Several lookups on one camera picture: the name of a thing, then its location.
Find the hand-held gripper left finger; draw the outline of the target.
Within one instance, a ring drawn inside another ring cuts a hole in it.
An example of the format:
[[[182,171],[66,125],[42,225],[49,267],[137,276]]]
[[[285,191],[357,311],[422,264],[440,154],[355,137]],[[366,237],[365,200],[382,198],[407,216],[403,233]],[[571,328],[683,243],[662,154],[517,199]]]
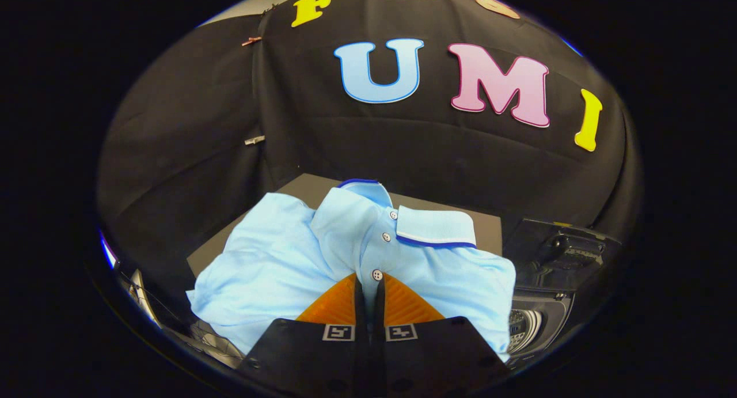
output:
[[[368,346],[362,285],[351,274],[296,319],[274,319],[237,372],[278,397],[355,397]]]

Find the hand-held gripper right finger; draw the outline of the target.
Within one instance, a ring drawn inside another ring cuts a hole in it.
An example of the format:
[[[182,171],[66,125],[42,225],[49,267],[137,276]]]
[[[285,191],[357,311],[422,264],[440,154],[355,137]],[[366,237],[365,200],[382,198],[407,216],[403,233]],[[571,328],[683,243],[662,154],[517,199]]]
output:
[[[510,375],[469,319],[444,317],[383,276],[371,330],[371,396],[471,397]]]

